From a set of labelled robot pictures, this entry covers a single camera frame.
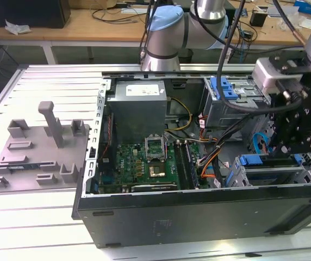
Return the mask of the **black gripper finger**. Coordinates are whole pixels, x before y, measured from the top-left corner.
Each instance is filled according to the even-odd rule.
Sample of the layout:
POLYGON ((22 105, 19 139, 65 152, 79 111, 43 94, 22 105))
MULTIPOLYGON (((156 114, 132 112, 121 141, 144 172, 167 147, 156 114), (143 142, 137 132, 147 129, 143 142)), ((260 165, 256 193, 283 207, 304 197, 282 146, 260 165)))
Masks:
POLYGON ((270 154, 273 157, 284 157, 298 153, 301 147, 300 110, 295 109, 276 116, 275 130, 269 142, 273 149, 270 154))
POLYGON ((311 152, 311 120, 295 121, 287 130, 284 147, 286 154, 311 152))

